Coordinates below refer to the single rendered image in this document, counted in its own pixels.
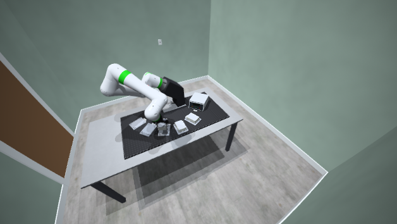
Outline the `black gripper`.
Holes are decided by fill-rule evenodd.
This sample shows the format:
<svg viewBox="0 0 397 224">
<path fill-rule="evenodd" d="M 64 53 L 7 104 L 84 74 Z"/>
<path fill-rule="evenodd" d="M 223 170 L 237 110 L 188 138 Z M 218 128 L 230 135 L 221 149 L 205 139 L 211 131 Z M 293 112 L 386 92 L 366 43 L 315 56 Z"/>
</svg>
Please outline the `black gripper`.
<svg viewBox="0 0 397 224">
<path fill-rule="evenodd" d="M 161 123 L 164 122 L 166 125 L 168 125 L 168 123 L 169 123 L 169 121 L 168 121 L 166 118 L 165 118 L 165 119 L 162 119 L 160 122 L 161 122 Z M 159 122 L 159 123 L 160 123 L 160 122 Z"/>
</svg>

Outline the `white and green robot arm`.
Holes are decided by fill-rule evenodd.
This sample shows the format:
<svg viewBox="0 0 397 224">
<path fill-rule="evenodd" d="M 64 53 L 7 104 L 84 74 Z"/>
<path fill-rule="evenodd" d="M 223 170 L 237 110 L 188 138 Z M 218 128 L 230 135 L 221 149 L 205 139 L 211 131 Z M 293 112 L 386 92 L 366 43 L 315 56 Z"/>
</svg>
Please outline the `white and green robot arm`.
<svg viewBox="0 0 397 224">
<path fill-rule="evenodd" d="M 107 68 L 106 76 L 101 85 L 101 92 L 107 97 L 137 96 L 150 99 L 152 102 L 145 110 L 145 117 L 148 120 L 153 120 L 154 123 L 159 123 L 162 120 L 159 113 L 168 103 L 168 97 L 153 89 L 153 87 L 164 91 L 167 84 L 166 79 L 149 72 L 145 73 L 141 81 L 122 66 L 111 64 Z"/>
</svg>

